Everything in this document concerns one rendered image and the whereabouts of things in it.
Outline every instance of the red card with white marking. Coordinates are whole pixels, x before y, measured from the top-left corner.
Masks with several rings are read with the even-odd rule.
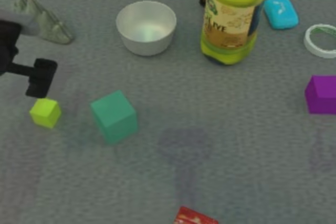
[[[218,221],[186,207],[181,207],[174,224],[218,224]]]

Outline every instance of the yellow-green block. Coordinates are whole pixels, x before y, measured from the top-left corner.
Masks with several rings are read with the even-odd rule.
[[[43,98],[37,99],[29,114],[35,124],[52,129],[61,116],[61,109],[57,101]]]

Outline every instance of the blue soap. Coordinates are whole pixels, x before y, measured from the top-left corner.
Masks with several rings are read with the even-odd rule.
[[[299,17],[290,0],[266,0],[264,10],[273,29],[288,29],[299,24]]]

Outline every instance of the bottle label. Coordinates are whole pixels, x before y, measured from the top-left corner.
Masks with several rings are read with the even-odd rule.
[[[203,31],[207,41],[222,49],[243,47],[257,30],[262,8],[239,8],[206,0]]]

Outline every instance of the gray cloth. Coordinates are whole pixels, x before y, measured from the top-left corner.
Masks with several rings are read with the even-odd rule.
[[[176,11],[178,27],[153,58],[128,52],[114,23],[139,0],[38,1],[77,38],[17,44],[17,63],[59,63],[53,130],[33,124],[27,79],[0,78],[1,224],[172,223],[180,205],[221,224],[335,223],[336,118],[309,115],[303,95],[312,74],[336,73],[336,60],[303,45],[309,26],[336,23],[335,0],[292,0],[291,30],[272,30],[263,14],[255,50],[228,68],[201,54],[198,0],[154,0]],[[119,89],[140,130],[110,146],[89,104]]]

